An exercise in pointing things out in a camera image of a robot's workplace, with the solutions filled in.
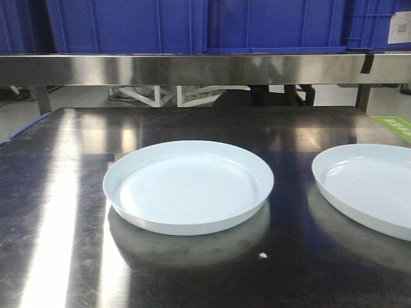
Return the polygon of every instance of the floor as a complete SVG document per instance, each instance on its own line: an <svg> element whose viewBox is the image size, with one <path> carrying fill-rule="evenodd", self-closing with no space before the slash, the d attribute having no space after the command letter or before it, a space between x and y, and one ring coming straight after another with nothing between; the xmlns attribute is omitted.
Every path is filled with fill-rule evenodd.
<svg viewBox="0 0 411 308"><path fill-rule="evenodd" d="M316 106L354 106L356 87L316 85ZM281 92L282 86L271 86L271 91ZM130 99L109 99L108 87L61 87L49 93L53 110L64 107L148 107ZM174 107L168 103L165 108ZM367 109L370 116L399 116L411 122L411 96L399 92L399 87L373 87ZM15 101L13 95L0 98L0 142L9 141L11 135L40 117L37 102L26 96Z"/></svg>

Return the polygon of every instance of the stainless steel shelf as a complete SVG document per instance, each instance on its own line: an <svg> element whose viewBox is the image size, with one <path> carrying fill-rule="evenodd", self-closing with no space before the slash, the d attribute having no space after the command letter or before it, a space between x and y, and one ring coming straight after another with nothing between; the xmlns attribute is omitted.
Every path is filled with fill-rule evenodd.
<svg viewBox="0 0 411 308"><path fill-rule="evenodd" d="M362 73L371 64L369 73ZM264 85L411 83L411 54L13 55L0 85Z"/></svg>

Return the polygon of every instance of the blue plastic crate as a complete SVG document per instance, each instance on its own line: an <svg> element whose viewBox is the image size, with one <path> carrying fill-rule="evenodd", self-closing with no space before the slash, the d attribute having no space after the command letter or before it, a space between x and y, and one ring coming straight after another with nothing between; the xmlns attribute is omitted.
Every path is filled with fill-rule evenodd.
<svg viewBox="0 0 411 308"><path fill-rule="evenodd" d="M207 0L47 0L59 53L206 50Z"/></svg>
<svg viewBox="0 0 411 308"><path fill-rule="evenodd" d="M389 44L391 18L406 11L411 11L411 0L347 0L343 43L348 49L411 50L411 42ZM411 26L401 31L410 34Z"/></svg>
<svg viewBox="0 0 411 308"><path fill-rule="evenodd" d="M338 53L345 0L209 0L209 53Z"/></svg>
<svg viewBox="0 0 411 308"><path fill-rule="evenodd" d="M45 0L0 0L0 54L53 51Z"/></svg>

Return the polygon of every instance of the shallow white dish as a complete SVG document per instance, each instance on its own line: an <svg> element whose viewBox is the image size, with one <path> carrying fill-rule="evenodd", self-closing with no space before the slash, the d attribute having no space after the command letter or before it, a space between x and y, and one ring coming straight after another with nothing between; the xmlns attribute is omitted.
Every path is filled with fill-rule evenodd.
<svg viewBox="0 0 411 308"><path fill-rule="evenodd" d="M351 219L411 241L411 149L381 144L337 146L312 170L322 195Z"/></svg>
<svg viewBox="0 0 411 308"><path fill-rule="evenodd" d="M212 141L148 146L106 173L107 198L128 222L157 233L199 235L228 229L253 216L274 184L255 154Z"/></svg>

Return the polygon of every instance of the stainless steel table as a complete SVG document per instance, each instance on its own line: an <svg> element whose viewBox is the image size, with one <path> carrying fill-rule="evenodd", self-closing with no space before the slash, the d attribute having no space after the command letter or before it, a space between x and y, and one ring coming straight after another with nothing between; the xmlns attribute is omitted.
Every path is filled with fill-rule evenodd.
<svg viewBox="0 0 411 308"><path fill-rule="evenodd" d="M375 55L10 55L0 85L28 85L41 114L48 85L302 85L358 83L366 111L373 83L411 83L411 53Z"/></svg>
<svg viewBox="0 0 411 308"><path fill-rule="evenodd" d="M196 237L123 221L107 168L182 139L259 155L270 204ZM0 148L0 307L410 307L411 243L341 215L314 184L316 154L363 142L410 146L354 107L57 110Z"/></svg>

